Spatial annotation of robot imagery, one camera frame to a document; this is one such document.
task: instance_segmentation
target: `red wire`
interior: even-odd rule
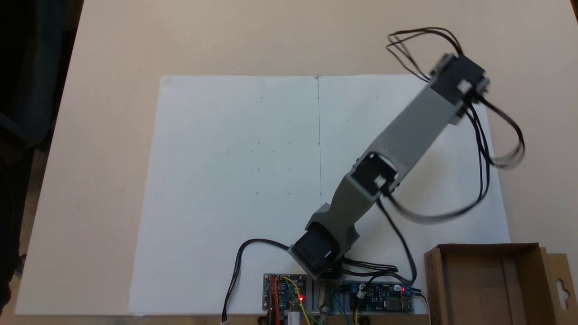
[[[275,319],[279,324],[279,295],[277,293],[277,276],[274,276],[275,285],[273,286],[273,297],[275,298]]]

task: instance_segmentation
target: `brown cardboard box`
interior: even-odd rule
[[[566,254],[537,243],[438,245],[424,255],[434,325],[576,325]],[[562,310],[557,280],[569,297]]]

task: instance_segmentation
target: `hang tab hole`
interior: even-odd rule
[[[564,288],[564,281],[561,279],[556,280],[556,288],[558,289],[558,298],[560,299],[562,310],[565,311],[568,309],[568,302],[566,299],[570,297],[570,292]]]

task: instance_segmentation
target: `green wire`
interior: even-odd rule
[[[287,288],[293,287],[293,286],[289,283],[289,281],[285,280],[285,283],[287,284]],[[293,290],[289,290],[289,293],[291,294],[291,297],[292,297],[294,300],[297,300],[297,298],[295,298],[295,295],[293,294]],[[315,322],[315,324],[317,324],[317,325],[323,325],[323,324],[321,324],[317,319],[315,319],[315,317],[313,317],[310,313],[308,313],[306,310],[303,310],[303,313],[305,314],[306,317],[309,317],[309,319],[312,319],[312,320]]]
[[[333,301],[335,302],[335,304],[337,305],[337,307],[339,308],[339,312],[341,313],[341,315],[343,315],[343,317],[345,317],[345,320],[347,321],[347,324],[349,325],[349,318],[347,318],[347,314],[345,313],[345,311],[343,310],[343,308],[341,307],[341,303],[339,301],[337,301],[337,299],[335,298],[335,294],[339,291],[339,289],[336,289],[333,291]]]

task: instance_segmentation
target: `yellow wire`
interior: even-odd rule
[[[295,290],[297,291],[297,300],[299,301],[299,304],[301,305],[301,309],[303,310],[303,315],[305,315],[305,320],[307,321],[307,325],[311,325],[311,322],[309,321],[309,317],[307,317],[307,312],[305,311],[305,306],[303,306],[303,301],[301,301],[299,298],[301,298],[301,293],[299,292],[299,287],[297,286],[297,284],[291,280],[290,278],[286,277],[286,276],[282,276],[281,277],[284,280],[289,281],[294,287]]]

